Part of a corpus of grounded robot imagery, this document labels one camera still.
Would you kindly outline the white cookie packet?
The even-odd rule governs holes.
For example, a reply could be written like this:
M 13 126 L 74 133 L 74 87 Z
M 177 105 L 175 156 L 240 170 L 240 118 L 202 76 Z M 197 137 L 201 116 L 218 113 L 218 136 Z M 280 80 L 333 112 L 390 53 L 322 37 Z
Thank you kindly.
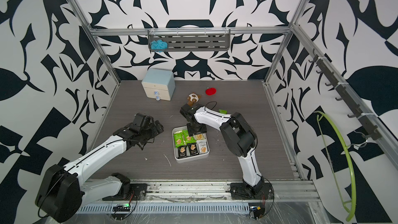
M 205 140 L 206 135 L 205 134 L 197 134 L 197 135 L 194 135 L 194 138 L 196 141 Z
M 208 153 L 208 146 L 205 140 L 200 140 L 197 142 L 198 152 L 199 154 L 206 154 Z

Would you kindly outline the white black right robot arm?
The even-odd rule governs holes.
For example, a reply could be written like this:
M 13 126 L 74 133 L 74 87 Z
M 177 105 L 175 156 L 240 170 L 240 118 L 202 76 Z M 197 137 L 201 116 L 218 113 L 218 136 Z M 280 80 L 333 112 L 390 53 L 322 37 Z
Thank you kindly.
M 190 136 L 207 132 L 207 127 L 219 130 L 228 150 L 238 157 L 242 173 L 243 185 L 256 194 L 264 185 L 261 172 L 257 165 L 255 150 L 257 134 L 240 113 L 222 114 L 198 104 L 185 104 L 180 113 L 187 120 Z

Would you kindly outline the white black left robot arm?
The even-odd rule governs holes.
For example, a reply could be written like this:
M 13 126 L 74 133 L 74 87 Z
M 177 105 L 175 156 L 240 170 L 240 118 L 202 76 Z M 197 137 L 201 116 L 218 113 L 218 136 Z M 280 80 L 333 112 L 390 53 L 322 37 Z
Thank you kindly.
M 64 166 L 53 165 L 44 175 L 35 204 L 58 223 L 69 220 L 82 206 L 107 198 L 130 200 L 134 196 L 128 177 L 114 173 L 89 182 L 89 178 L 113 158 L 132 147 L 143 149 L 164 131 L 153 117 L 138 113 L 133 122 L 115 131 L 105 142 Z

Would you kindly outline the white storage box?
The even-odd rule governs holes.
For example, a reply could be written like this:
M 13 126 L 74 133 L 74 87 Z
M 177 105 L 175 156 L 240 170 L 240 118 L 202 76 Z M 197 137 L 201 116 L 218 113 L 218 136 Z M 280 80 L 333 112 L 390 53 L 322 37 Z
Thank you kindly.
M 187 127 L 172 130 L 174 157 L 178 163 L 196 161 L 209 156 L 209 144 L 206 134 L 190 136 Z

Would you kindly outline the black cookie packet middle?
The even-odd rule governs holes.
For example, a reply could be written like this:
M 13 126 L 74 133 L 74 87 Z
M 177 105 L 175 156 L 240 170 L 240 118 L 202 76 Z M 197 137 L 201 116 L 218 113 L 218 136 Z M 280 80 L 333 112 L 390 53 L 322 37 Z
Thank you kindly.
M 189 156 L 197 156 L 199 154 L 197 143 L 187 144 L 187 150 L 189 151 Z

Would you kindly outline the black cookie packet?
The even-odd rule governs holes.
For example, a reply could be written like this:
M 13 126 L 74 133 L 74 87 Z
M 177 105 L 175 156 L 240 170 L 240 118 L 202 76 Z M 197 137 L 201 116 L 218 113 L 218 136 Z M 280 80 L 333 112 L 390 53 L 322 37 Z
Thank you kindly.
M 187 150 L 189 151 L 189 156 L 197 156 L 199 154 L 197 143 L 187 144 Z
M 178 149 L 178 159 L 187 157 L 187 146 L 186 145 L 179 146 L 177 149 Z

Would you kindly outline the brown white plush toy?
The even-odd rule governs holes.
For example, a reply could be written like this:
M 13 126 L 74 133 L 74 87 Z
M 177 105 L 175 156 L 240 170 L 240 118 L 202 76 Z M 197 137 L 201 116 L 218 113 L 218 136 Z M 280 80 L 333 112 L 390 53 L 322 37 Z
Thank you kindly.
M 188 100 L 187 104 L 188 104 L 189 106 L 193 106 L 194 103 L 197 103 L 197 102 L 201 99 L 201 97 L 202 97 L 202 96 L 201 96 L 200 94 L 191 93 L 191 94 L 189 94 L 188 97 L 187 97 L 187 100 Z

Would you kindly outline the black cookie packet left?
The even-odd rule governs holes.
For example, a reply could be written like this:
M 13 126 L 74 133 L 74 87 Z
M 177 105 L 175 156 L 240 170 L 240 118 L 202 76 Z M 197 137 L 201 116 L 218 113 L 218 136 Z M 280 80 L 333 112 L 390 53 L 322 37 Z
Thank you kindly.
M 186 145 L 179 146 L 177 149 L 178 149 L 178 159 L 187 157 L 187 146 Z

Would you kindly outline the red plush heart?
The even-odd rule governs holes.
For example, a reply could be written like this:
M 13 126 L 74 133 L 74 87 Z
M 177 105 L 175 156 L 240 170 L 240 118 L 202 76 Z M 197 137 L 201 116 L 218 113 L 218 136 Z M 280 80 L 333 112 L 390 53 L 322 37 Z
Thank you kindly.
M 211 96 L 211 95 L 214 95 L 214 94 L 217 93 L 217 89 L 216 89 L 216 88 L 207 88 L 207 89 L 205 90 L 205 93 L 206 93 L 206 95 Z

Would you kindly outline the light blue drawer cabinet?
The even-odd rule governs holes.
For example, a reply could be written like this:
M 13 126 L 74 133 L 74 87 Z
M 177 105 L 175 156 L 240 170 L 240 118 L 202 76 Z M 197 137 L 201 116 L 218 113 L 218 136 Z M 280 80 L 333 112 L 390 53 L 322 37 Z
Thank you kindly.
M 148 98 L 170 101 L 176 87 L 174 74 L 172 71 L 150 68 L 142 80 L 142 86 Z

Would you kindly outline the blue crochet item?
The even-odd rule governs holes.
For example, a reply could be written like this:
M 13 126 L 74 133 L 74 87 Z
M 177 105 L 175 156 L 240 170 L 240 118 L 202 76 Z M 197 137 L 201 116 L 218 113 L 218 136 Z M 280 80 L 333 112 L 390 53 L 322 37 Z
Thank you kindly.
M 169 47 L 168 43 L 161 39 L 151 41 L 151 43 L 150 43 L 151 50 L 153 50 L 155 52 L 164 52 L 168 49 L 168 47 Z

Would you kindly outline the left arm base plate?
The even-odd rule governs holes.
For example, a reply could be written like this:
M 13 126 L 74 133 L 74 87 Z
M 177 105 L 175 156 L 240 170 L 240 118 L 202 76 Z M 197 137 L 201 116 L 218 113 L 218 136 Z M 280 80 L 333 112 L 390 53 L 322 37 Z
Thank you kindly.
M 103 201 L 132 201 L 144 200 L 148 184 L 144 183 L 130 183 L 129 188 L 127 185 L 123 185 L 119 192 L 115 196 L 105 197 Z

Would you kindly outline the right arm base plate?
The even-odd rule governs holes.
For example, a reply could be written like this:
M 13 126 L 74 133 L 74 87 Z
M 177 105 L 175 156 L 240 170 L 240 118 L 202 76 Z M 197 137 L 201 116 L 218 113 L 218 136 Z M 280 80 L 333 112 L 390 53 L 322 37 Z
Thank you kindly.
M 233 200 L 268 200 L 274 196 L 272 185 L 263 181 L 259 181 L 255 186 L 231 183 L 230 193 Z

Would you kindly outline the grey wall rack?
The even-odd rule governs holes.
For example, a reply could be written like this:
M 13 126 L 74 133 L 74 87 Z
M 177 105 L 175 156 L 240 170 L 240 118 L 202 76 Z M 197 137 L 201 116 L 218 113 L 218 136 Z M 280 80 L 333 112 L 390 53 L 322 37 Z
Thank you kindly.
M 228 29 L 151 29 L 147 37 L 150 50 L 151 41 L 161 39 L 167 42 L 169 47 L 164 52 L 227 51 L 231 46 L 231 32 Z

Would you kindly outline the black hook rail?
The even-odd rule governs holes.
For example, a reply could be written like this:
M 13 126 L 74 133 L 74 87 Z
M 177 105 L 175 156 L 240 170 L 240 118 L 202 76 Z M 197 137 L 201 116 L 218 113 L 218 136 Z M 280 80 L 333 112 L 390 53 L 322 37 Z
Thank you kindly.
M 331 64 L 327 57 L 320 57 L 318 54 L 314 55 L 311 63 L 316 63 L 320 68 L 318 74 L 323 74 L 329 83 L 325 85 L 327 87 L 332 86 L 333 89 L 339 94 L 337 101 L 344 101 L 347 107 L 350 109 L 351 114 L 348 114 L 348 118 L 355 118 L 361 123 L 365 131 L 368 133 L 368 137 L 374 141 L 382 138 L 382 134 L 379 131 L 379 126 L 372 121 L 375 114 L 370 113 L 366 110 L 366 107 L 360 103 L 359 97 L 354 92 L 351 85 L 342 77 L 342 75 L 336 70 Z

